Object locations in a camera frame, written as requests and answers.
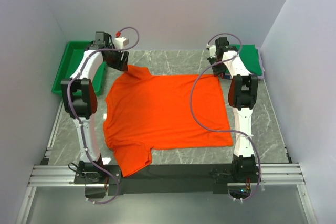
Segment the orange t shirt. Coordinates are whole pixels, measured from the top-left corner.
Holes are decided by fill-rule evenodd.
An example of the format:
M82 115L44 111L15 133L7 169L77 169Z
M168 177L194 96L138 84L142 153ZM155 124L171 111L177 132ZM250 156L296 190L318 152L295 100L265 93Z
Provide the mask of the orange t shirt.
M222 87L213 75L155 76L130 65L105 102L106 146L125 177L150 165L153 149L233 145Z

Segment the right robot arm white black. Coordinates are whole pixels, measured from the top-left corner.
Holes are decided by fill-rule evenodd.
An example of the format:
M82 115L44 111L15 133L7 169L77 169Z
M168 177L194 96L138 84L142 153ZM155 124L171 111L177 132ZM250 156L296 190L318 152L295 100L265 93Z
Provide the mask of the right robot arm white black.
M236 182L247 182L256 175L258 169L252 138L251 116L257 100L258 77L253 75L241 60L238 48L231 45L226 37L219 37L209 47L209 58L213 75L231 78L228 103L232 107L235 119L236 143L234 147L230 175Z

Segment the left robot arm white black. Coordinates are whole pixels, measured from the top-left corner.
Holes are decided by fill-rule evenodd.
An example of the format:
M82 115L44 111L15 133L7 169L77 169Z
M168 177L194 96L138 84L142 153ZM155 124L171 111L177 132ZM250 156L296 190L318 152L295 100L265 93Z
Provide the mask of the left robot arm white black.
M61 81L64 107L73 119L80 146L80 161L75 165L76 184L119 182L119 175L113 175L104 166L98 147L94 127L98 100L92 81L103 63L110 68L127 71L128 43L121 32L117 32L114 38L109 33L97 32L94 41L84 50L77 69L70 78Z

